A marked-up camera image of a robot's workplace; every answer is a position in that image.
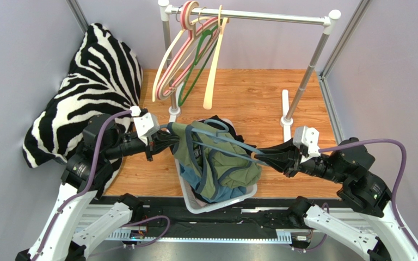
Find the blue grey hanger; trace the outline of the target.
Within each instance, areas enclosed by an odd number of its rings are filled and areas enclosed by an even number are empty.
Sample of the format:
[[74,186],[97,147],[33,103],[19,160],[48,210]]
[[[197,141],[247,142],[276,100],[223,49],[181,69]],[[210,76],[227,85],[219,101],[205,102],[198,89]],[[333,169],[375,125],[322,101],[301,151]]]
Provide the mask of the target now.
[[[214,122],[216,124],[219,124],[220,126],[224,127],[224,131],[222,131],[222,130],[216,130],[215,133],[211,133],[211,132],[208,132],[206,130],[199,129],[199,128],[193,128],[190,131],[192,133],[198,133],[198,134],[206,135],[215,144],[217,144],[218,142],[229,142],[229,143],[235,144],[235,145],[237,145],[237,146],[239,146],[239,147],[241,147],[243,149],[246,149],[248,151],[251,151],[254,154],[263,154],[263,152],[261,152],[259,149],[255,148],[255,147],[252,147],[252,146],[250,146],[248,144],[242,143],[242,142],[237,141],[235,139],[230,139],[230,138],[227,138],[227,137],[224,137],[224,136],[220,136],[220,133],[226,133],[228,131],[228,126],[225,125],[225,124],[223,124],[222,122],[217,121],[217,120],[207,120],[207,122]],[[240,155],[240,154],[235,154],[235,153],[229,152],[227,150],[223,150],[221,148],[214,147],[214,146],[209,145],[207,143],[203,143],[201,141],[192,140],[192,142],[195,143],[195,144],[201,145],[201,146],[209,147],[209,148],[212,148],[214,150],[217,150],[217,151],[220,151],[220,152],[229,154],[229,155],[234,156],[234,157],[243,158],[245,160],[251,161],[251,162],[256,163],[256,164],[260,164],[260,165],[263,165],[263,166],[268,166],[265,162],[263,162],[261,160],[253,159],[250,156],[243,156],[243,155]]]

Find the wooden hanger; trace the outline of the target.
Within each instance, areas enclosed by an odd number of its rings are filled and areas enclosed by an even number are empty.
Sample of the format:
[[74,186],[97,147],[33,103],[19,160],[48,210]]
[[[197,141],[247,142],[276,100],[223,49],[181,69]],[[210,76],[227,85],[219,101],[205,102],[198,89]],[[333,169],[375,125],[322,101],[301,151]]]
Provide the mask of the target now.
[[216,80],[220,49],[221,49],[221,45],[223,41],[225,27],[229,21],[228,18],[222,18],[222,10],[223,10],[223,6],[220,5],[219,10],[218,10],[218,17],[217,17],[219,36],[218,36],[217,43],[213,52],[212,64],[211,64],[210,72],[208,75],[208,81],[206,85],[205,97],[204,97],[204,102],[203,102],[203,108],[206,110],[212,109],[213,93],[214,93],[214,86],[215,86],[215,80]]

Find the blue ribbed tank top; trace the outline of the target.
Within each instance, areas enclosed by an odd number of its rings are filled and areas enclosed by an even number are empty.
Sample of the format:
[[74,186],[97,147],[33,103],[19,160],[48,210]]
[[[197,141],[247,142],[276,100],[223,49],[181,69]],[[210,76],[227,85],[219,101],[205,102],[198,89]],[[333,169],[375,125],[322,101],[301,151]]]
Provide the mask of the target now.
[[182,164],[179,164],[179,167],[180,176],[189,183],[193,195],[204,204],[219,203],[235,197],[243,196],[247,193],[246,187],[236,187],[231,189],[229,187],[219,186],[219,191],[214,199],[202,196],[196,193],[196,189],[200,185],[201,178],[190,167],[185,167]]

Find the pink lilac tank top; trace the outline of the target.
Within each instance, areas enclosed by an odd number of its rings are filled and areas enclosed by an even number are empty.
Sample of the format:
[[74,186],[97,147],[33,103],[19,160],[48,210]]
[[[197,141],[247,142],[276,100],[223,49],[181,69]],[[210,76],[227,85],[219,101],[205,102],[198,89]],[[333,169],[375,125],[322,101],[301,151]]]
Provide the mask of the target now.
[[194,198],[194,201],[196,202],[196,204],[200,207],[204,207],[207,205],[207,202],[201,201],[198,198]]

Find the cream white hanger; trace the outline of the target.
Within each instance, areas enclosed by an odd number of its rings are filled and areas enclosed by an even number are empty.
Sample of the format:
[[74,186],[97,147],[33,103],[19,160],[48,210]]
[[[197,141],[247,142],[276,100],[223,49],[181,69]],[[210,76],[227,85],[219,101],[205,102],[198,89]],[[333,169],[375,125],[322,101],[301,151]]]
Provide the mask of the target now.
[[189,58],[184,62],[182,58],[174,59],[181,47],[187,41],[189,36],[189,32],[187,30],[185,30],[184,32],[181,31],[181,13],[185,10],[186,6],[190,6],[191,9],[189,20],[192,22],[197,19],[196,18],[193,20],[191,18],[191,12],[200,7],[199,2],[188,1],[181,8],[179,8],[180,13],[178,14],[178,16],[180,17],[180,30],[177,33],[177,35],[173,38],[173,40],[170,41],[169,46],[165,50],[164,57],[162,58],[162,61],[158,67],[157,74],[155,76],[152,86],[152,101],[154,102],[158,100],[166,100],[176,92],[177,87],[173,86],[174,81],[188,66],[188,64],[193,60],[192,58]]

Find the green hanger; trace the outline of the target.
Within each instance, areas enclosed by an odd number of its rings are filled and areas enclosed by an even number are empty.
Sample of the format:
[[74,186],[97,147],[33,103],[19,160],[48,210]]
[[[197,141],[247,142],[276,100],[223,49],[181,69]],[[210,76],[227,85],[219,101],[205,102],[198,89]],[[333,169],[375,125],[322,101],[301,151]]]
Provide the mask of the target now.
[[[184,62],[189,58],[193,59],[173,83],[173,86],[181,87],[177,92],[177,103],[179,106],[182,106],[185,103],[187,97],[194,88],[196,81],[199,79],[202,70],[213,55],[219,36],[217,17],[199,16],[196,20],[191,22],[189,20],[190,11],[190,6],[186,6],[185,10],[181,13],[181,31],[184,32],[187,30],[189,36],[174,58],[182,58]],[[189,89],[185,91],[188,80],[196,66],[200,66],[199,72],[195,76]]]

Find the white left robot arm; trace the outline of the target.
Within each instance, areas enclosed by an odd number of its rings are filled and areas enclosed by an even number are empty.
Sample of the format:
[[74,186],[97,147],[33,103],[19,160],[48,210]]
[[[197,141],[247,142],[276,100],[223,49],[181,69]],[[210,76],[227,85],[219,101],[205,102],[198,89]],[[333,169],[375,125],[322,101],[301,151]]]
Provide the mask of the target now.
[[152,161],[154,155],[178,143],[179,137],[165,131],[154,114],[139,111],[134,119],[139,126],[128,133],[121,132],[115,115],[89,120],[61,176],[55,205],[41,234],[32,247],[17,254],[17,260],[86,260],[117,229],[145,225],[142,201],[123,194],[108,212],[77,230],[87,206],[102,197],[112,179],[112,160],[143,153]]

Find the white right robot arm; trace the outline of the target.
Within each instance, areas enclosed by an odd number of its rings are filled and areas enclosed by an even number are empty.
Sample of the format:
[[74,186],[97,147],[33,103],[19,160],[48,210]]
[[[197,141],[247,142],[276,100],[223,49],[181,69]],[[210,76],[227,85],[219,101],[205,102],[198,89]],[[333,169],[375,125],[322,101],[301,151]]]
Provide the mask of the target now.
[[302,196],[286,212],[293,226],[317,229],[364,260],[418,260],[418,240],[400,216],[396,189],[370,170],[375,158],[366,148],[369,143],[352,137],[312,153],[307,145],[297,146],[289,140],[260,149],[255,158],[286,177],[301,172],[340,184],[338,197],[371,226],[372,232],[341,221]]

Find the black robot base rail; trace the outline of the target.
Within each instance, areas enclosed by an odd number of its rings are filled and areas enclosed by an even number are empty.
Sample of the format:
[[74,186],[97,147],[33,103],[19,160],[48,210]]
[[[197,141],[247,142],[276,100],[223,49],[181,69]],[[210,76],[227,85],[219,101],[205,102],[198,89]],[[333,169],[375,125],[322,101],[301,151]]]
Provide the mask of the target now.
[[280,241],[280,231],[310,228],[287,217],[292,198],[249,198],[210,212],[193,214],[182,197],[140,197],[144,202],[140,226],[119,227],[106,238],[125,242],[150,241],[160,234],[171,241]]

